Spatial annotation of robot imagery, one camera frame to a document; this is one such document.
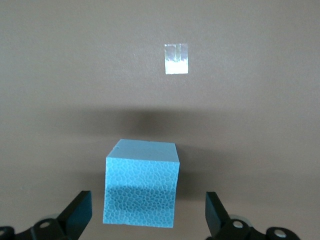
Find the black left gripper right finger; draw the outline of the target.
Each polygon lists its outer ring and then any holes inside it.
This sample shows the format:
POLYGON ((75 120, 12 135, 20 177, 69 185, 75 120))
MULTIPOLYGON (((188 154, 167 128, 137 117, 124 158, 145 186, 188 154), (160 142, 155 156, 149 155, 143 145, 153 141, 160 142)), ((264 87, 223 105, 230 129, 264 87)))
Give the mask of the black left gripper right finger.
POLYGON ((231 218, 216 192, 205 195, 205 219, 209 240, 298 240, 300 237, 283 227, 270 227, 265 233, 257 231, 244 220, 231 218))

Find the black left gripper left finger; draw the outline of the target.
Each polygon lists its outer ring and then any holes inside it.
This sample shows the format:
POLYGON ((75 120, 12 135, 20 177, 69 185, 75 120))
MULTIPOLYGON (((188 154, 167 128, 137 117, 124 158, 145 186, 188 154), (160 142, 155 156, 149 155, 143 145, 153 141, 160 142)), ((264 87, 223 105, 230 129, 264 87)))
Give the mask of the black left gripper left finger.
POLYGON ((92 192, 81 191, 57 218, 38 221, 16 233, 11 226, 0 227, 2 240, 77 240, 92 218, 92 192))

